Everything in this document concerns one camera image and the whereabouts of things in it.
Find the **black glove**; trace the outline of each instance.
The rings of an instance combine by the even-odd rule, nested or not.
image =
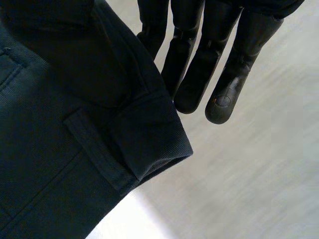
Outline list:
[[[239,18],[234,45],[205,110],[209,121],[226,122],[262,47],[303,1],[171,0],[175,30],[161,74],[177,110],[189,114],[197,109]],[[138,38],[155,59],[165,38],[168,0],[138,4],[143,23]],[[185,74],[203,9],[202,37]]]

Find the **fabric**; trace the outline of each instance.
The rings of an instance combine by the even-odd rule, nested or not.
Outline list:
[[[83,64],[81,78],[72,57],[59,65],[54,47],[23,38],[1,12],[1,239],[85,238],[131,190],[192,155],[150,55],[104,0],[91,17],[109,39],[99,59],[107,74]],[[74,64],[91,64],[85,48],[96,38],[79,37]],[[105,98],[87,97],[103,75]],[[115,90],[123,85],[125,97]]]
[[[231,0],[246,9],[276,18],[285,18],[292,14],[305,0]]]

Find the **gray floor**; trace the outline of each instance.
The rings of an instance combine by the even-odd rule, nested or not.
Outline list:
[[[108,3],[139,32],[137,0]],[[194,156],[139,189],[174,238],[319,239],[318,26],[319,2],[307,0],[263,48],[232,118],[214,125],[204,109],[234,29],[200,107],[180,115]],[[172,31],[170,12],[160,70]]]

